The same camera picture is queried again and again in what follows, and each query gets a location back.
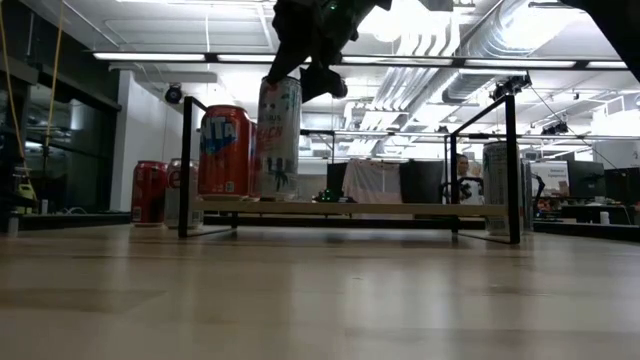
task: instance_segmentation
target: wooden shelf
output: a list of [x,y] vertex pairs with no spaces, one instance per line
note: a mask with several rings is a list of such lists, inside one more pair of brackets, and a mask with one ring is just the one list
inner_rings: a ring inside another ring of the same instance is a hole
[[502,205],[345,204],[297,202],[196,201],[194,210],[261,214],[407,214],[506,216]]

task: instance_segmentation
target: wooden floor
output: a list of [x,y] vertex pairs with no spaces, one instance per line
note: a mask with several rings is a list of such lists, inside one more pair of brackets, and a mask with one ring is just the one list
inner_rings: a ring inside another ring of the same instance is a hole
[[640,247],[128,226],[0,240],[0,357],[640,359]]

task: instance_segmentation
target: white soda can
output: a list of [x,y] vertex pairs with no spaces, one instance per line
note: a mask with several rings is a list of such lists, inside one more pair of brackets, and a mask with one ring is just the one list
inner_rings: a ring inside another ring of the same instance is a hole
[[[178,219],[180,218],[180,159],[171,159],[167,168],[167,188],[165,190],[164,203],[164,224],[169,229],[178,227]],[[189,216],[187,217],[187,226],[191,229],[197,228],[202,224],[202,211],[194,211],[192,209],[193,202],[198,197],[198,163],[196,161],[189,162]]]
[[302,117],[300,81],[286,77],[260,86],[256,135],[256,188],[262,198],[291,200],[297,194]]
[[[507,167],[507,143],[504,141],[488,143],[482,149],[482,168],[484,181],[485,205],[506,206],[509,199],[507,182],[509,179]],[[518,194],[522,194],[521,169],[518,166]],[[523,231],[522,196],[518,196],[520,233]],[[486,228],[489,235],[508,236],[508,216],[487,216]]]

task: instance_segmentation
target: person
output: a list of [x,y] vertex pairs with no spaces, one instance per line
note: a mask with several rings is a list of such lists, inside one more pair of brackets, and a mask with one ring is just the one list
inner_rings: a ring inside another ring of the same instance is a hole
[[[458,180],[463,177],[479,177],[477,173],[469,174],[469,158],[463,154],[456,155]],[[460,189],[460,204],[464,205],[482,205],[484,199],[480,183],[473,180],[464,180]]]

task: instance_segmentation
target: yellow cord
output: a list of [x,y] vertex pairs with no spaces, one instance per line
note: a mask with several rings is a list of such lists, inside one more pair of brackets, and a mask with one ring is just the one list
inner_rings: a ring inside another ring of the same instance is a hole
[[[22,143],[22,137],[20,136],[20,126],[18,124],[18,115],[16,115],[16,106],[13,101],[13,87],[11,86],[11,71],[9,70],[9,56],[7,55],[7,37],[4,31],[4,13],[2,11],[3,3],[0,2],[0,34],[2,36],[2,57],[4,59],[5,74],[7,75],[7,89],[9,92],[9,105],[11,105],[11,116],[13,117],[13,128],[16,131],[16,140],[18,142],[18,149],[20,156],[22,157],[22,166],[24,167],[25,175],[27,176],[27,182],[29,187],[33,189],[31,185],[31,176],[29,174],[29,167],[27,166],[27,157],[24,153],[24,144]],[[38,197],[33,192],[33,199],[38,201]]]
[[58,79],[58,60],[60,60],[60,43],[62,42],[62,21],[64,20],[64,0],[60,0],[60,22],[58,23],[58,42],[56,43],[56,57],[53,62],[53,84],[51,85],[51,101],[49,102],[49,119],[47,120],[47,132],[44,145],[49,151],[49,140],[51,137],[51,121],[53,120],[53,106],[56,95],[56,83]]

